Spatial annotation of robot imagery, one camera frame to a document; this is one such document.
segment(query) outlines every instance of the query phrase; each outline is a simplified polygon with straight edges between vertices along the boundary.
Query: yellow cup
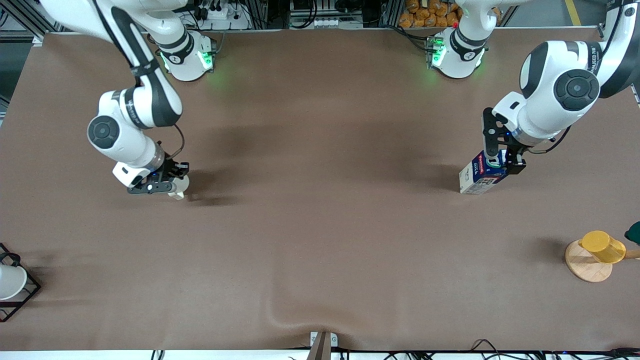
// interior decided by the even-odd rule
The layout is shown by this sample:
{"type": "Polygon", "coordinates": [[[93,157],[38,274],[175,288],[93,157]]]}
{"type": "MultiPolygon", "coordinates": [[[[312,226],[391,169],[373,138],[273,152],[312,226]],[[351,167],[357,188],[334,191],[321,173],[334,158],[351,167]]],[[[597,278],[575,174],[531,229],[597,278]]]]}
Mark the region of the yellow cup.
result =
{"type": "Polygon", "coordinates": [[[622,261],[627,253],[625,244],[612,238],[604,231],[591,231],[578,244],[603,264],[615,264],[622,261]]]}

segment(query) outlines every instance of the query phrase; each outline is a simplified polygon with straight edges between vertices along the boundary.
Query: black metal rack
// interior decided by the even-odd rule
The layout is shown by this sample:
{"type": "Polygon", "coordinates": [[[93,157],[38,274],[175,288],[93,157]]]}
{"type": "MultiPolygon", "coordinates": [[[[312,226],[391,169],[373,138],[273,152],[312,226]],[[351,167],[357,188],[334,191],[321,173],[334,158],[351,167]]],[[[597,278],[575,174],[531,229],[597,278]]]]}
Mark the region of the black metal rack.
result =
{"type": "MultiPolygon", "coordinates": [[[[2,243],[0,243],[0,248],[0,252],[10,252],[2,243]]],[[[0,300],[0,322],[9,320],[27,301],[36,295],[41,287],[38,281],[36,281],[27,270],[27,283],[24,288],[16,296],[7,300],[0,300]]]]}

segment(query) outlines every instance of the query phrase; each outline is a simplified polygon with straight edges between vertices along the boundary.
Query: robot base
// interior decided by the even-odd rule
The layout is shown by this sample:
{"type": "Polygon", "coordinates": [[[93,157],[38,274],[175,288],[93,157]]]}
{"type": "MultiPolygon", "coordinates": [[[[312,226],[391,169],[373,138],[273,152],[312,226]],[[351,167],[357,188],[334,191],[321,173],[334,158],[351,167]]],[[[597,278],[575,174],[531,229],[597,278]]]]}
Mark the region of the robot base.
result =
{"type": "Polygon", "coordinates": [[[443,48],[442,53],[434,53],[430,54],[431,57],[431,66],[438,69],[442,74],[454,79],[462,79],[471,75],[473,71],[480,66],[480,62],[482,59],[482,55],[484,54],[484,49],[475,56],[475,58],[471,61],[463,61],[453,49],[451,48],[451,42],[449,39],[451,38],[451,34],[453,33],[454,28],[447,28],[444,31],[434,35],[434,37],[442,38],[443,44],[441,48],[443,48]]]}
{"type": "Polygon", "coordinates": [[[193,81],[205,72],[213,72],[216,59],[216,43],[211,38],[197,31],[189,33],[193,36],[193,50],[185,57],[183,63],[173,63],[160,53],[167,72],[180,81],[193,81]]]}

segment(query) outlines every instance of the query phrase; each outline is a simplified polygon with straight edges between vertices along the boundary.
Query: wooden stand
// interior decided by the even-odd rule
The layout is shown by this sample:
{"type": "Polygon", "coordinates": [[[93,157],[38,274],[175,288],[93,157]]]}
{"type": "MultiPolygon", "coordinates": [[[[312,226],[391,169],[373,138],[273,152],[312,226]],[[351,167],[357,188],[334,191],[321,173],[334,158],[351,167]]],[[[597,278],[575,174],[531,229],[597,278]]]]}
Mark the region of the wooden stand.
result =
{"type": "MultiPolygon", "coordinates": [[[[598,262],[590,252],[583,249],[576,240],[569,244],[564,251],[564,261],[571,272],[581,280],[587,282],[605,281],[613,271],[613,264],[598,262]]],[[[640,250],[627,251],[624,260],[640,260],[640,250]]]]}

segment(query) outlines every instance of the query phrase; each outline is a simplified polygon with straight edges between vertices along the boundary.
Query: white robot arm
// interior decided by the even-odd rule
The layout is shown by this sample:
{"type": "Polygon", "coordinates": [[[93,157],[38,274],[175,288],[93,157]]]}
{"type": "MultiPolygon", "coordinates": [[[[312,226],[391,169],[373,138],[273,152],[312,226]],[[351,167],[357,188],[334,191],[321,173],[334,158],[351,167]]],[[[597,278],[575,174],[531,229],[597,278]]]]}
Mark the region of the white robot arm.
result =
{"type": "Polygon", "coordinates": [[[599,97],[613,96],[640,79],[638,2],[614,0],[607,5],[603,42],[548,41],[528,55],[520,71],[522,94],[511,92],[483,113],[489,166],[499,166],[499,146],[505,145],[508,173],[519,173],[526,166],[525,151],[552,150],[599,97]],[[531,149],[545,140],[554,142],[562,130],[549,149],[531,149]]]}
{"type": "Polygon", "coordinates": [[[441,51],[431,54],[431,64],[454,79],[465,78],[480,66],[484,46],[497,24],[493,8],[527,3],[531,0],[456,0],[463,12],[457,28],[435,35],[443,38],[441,51]]]}
{"type": "MultiPolygon", "coordinates": [[[[92,0],[43,0],[49,15],[64,26],[111,42],[104,28],[96,26],[99,16],[92,0]]],[[[192,81],[213,71],[212,41],[197,31],[187,31],[171,10],[187,0],[111,0],[145,28],[161,50],[164,65],[178,80],[192,81]]]]}
{"type": "MultiPolygon", "coordinates": [[[[159,143],[142,132],[152,127],[175,126],[182,115],[180,97],[127,12],[110,0],[77,2],[81,3],[73,9],[63,6],[79,20],[72,28],[114,43],[136,78],[134,87],[100,97],[98,114],[87,129],[89,141],[103,155],[117,161],[113,174],[129,193],[164,192],[182,199],[189,185],[189,164],[173,161],[177,153],[167,155],[159,143]]],[[[59,9],[59,2],[42,0],[42,4],[53,17],[58,15],[55,10],[59,9]]]]}

